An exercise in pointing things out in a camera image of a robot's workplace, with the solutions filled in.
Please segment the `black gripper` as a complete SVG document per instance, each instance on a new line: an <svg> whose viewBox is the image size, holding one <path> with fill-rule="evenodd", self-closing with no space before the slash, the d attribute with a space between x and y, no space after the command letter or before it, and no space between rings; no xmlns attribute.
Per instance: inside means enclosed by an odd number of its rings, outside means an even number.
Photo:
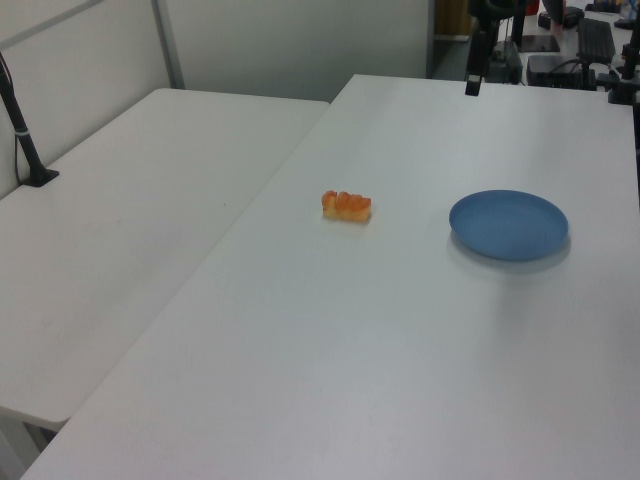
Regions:
<svg viewBox="0 0 640 480"><path fill-rule="evenodd" d="M500 21L526 10L526 0L468 0L467 12L477 20L466 64L467 96L478 96L482 80L488 75L493 50L497 44Z"/></svg>

